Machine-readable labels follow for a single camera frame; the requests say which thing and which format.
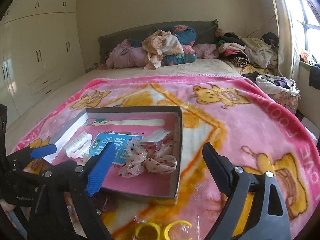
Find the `headboard cover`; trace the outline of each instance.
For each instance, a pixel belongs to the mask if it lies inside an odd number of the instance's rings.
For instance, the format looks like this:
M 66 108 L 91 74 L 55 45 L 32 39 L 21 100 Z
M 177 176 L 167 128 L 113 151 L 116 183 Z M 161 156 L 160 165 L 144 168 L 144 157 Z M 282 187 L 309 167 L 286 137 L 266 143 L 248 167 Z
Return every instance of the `headboard cover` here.
M 216 43 L 218 41 L 218 39 L 214 36 L 214 33 L 218 28 L 217 19 L 212 22 L 185 21 L 149 24 L 126 29 L 105 36 L 100 36 L 100 64 L 105 63 L 110 52 L 113 51 L 113 49 L 125 39 L 132 38 L 143 41 L 156 30 L 161 30 L 161 28 L 175 25 L 187 25 L 192 27 L 196 31 L 195 45 L 199 43 Z

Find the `blue card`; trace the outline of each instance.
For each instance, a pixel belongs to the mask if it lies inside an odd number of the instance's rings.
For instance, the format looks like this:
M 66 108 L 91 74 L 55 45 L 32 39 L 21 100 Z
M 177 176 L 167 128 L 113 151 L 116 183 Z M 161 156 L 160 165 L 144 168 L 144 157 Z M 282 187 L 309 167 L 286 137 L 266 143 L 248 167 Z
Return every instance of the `blue card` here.
M 100 154 L 102 149 L 108 142 L 112 142 L 116 145 L 116 157 L 113 160 L 113 164 L 123 165 L 127 157 L 127 151 L 125 150 L 125 146 L 127 141 L 132 137 L 138 137 L 142 139 L 143 136 L 132 135 L 132 134 L 119 134 L 119 133 L 99 133 L 95 138 L 89 149 L 89 156 L 94 156 Z

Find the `bed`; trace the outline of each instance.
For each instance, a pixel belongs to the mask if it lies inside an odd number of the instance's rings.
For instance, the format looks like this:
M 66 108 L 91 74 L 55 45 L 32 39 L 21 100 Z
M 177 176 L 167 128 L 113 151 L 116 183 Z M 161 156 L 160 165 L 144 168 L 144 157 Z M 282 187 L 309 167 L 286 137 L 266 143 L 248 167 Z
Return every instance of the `bed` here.
M 217 21 L 140 26 L 101 36 L 100 63 L 124 39 L 142 40 L 153 30 L 172 25 L 193 27 L 197 33 L 195 44 L 215 42 Z M 184 123 L 178 203 L 165 207 L 119 200 L 115 212 L 102 215 L 113 237 L 131 239 L 135 215 L 166 222 L 199 215 L 203 239 L 226 201 L 201 156 L 202 145 L 211 142 L 219 154 L 248 172 L 263 174 L 268 170 L 276 174 L 286 199 L 293 239 L 319 202 L 320 186 L 315 181 L 319 154 L 301 123 L 240 73 L 219 59 L 197 59 L 191 64 L 149 71 L 141 68 L 91 71 L 59 88 L 16 120 L 7 129 L 7 153 L 25 146 L 48 144 L 67 120 L 83 108 L 93 107 L 86 98 L 96 94 L 101 96 L 94 107 L 177 105 L 182 109 Z M 246 208 L 250 207 L 250 201 L 249 197 Z M 243 230 L 247 211 L 243 212 L 235 235 Z

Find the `curtain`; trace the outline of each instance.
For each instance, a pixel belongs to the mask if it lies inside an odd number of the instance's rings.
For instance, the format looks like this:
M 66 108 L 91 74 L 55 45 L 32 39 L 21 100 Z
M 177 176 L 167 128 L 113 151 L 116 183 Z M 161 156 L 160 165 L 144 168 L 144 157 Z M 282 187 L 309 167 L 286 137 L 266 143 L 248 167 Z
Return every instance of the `curtain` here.
M 294 34 L 295 21 L 290 13 L 290 0 L 272 0 L 276 11 L 279 33 L 278 73 L 284 77 L 298 80 L 299 47 Z

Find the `cable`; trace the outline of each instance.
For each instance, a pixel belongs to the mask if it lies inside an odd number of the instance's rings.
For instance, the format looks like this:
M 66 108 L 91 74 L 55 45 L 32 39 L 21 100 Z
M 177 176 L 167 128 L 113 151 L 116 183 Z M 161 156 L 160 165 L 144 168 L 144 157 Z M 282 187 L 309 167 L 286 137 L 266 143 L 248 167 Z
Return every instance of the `cable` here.
M 271 24 L 271 21 L 273 20 L 273 18 L 276 16 L 276 13 L 273 15 L 273 17 L 271 18 L 271 20 L 270 21 L 268 21 L 262 28 L 260 28 L 260 29 L 258 29 L 258 30 L 256 30 L 256 31 L 254 31 L 253 33 L 250 33 L 248 36 L 247 36 L 247 38 L 251 35 L 251 34 L 254 34 L 255 32 L 257 32 L 257 31 L 260 31 L 260 30 L 262 30 L 262 29 L 264 29 L 265 27 L 268 27 L 270 24 Z

